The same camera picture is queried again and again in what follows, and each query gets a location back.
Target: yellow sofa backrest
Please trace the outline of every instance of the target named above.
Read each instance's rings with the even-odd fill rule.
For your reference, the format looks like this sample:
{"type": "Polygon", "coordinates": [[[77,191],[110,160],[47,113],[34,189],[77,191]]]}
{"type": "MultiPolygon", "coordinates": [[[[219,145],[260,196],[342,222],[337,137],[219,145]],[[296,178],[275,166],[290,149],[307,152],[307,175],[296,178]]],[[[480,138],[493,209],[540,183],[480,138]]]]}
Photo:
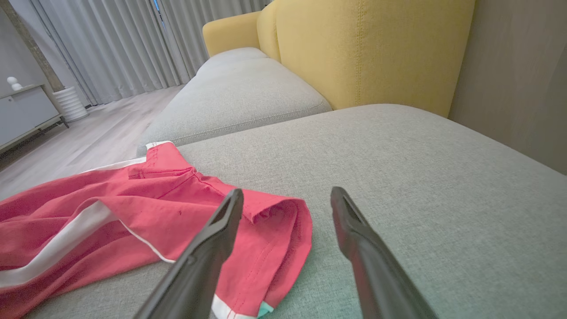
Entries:
{"type": "Polygon", "coordinates": [[[260,49],[333,109],[397,103],[447,117],[474,0],[275,0],[260,49]]]}

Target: white curtain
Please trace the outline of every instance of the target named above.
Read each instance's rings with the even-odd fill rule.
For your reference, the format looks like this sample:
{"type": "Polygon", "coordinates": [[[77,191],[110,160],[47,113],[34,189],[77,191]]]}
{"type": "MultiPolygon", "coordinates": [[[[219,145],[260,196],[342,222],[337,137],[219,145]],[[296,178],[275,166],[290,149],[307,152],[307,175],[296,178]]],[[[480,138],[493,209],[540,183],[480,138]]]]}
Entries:
{"type": "Polygon", "coordinates": [[[93,104],[187,83],[207,60],[202,26],[269,0],[31,0],[93,104]]]}
{"type": "Polygon", "coordinates": [[[189,76],[209,58],[202,36],[205,23],[262,10],[271,0],[155,0],[176,63],[189,76]]]}

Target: white vase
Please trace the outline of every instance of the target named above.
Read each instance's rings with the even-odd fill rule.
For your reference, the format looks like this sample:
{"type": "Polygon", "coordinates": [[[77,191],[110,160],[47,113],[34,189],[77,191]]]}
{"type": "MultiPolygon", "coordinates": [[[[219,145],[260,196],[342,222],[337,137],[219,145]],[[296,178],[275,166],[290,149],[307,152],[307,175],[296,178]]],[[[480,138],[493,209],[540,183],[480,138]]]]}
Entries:
{"type": "Polygon", "coordinates": [[[88,112],[81,103],[81,100],[79,100],[74,86],[59,92],[54,92],[53,95],[63,108],[63,116],[67,122],[80,120],[88,116],[88,112]]]}

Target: gray sofa cushion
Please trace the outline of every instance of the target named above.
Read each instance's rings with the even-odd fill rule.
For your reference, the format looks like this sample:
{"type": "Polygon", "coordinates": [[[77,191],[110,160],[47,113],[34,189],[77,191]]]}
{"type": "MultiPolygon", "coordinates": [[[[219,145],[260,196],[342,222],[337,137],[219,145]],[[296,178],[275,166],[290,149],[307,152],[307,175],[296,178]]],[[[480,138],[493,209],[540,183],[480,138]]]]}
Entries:
{"type": "MultiPolygon", "coordinates": [[[[347,190],[440,318],[567,317],[567,177],[457,123],[379,104],[179,149],[225,183],[305,199],[311,254],[267,318],[361,316],[336,243],[332,186],[347,190]]],[[[131,316],[166,269],[95,283],[30,317],[131,316]]]]}
{"type": "Polygon", "coordinates": [[[210,57],[201,67],[197,74],[210,72],[219,66],[225,66],[230,63],[252,60],[257,58],[269,58],[266,53],[256,48],[240,48],[221,52],[210,57]]]}
{"type": "Polygon", "coordinates": [[[304,80],[255,48],[234,49],[206,62],[141,137],[184,145],[245,129],[330,111],[304,80]]]}

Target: white cabinet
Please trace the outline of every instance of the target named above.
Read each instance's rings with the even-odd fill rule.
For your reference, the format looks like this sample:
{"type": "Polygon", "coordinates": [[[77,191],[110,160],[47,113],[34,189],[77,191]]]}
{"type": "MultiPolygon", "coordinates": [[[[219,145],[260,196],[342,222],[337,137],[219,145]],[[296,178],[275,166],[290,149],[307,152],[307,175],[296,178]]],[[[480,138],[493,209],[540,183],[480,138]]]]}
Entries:
{"type": "Polygon", "coordinates": [[[0,148],[44,124],[51,125],[59,121],[59,117],[59,112],[39,85],[28,86],[1,97],[0,148]]]}

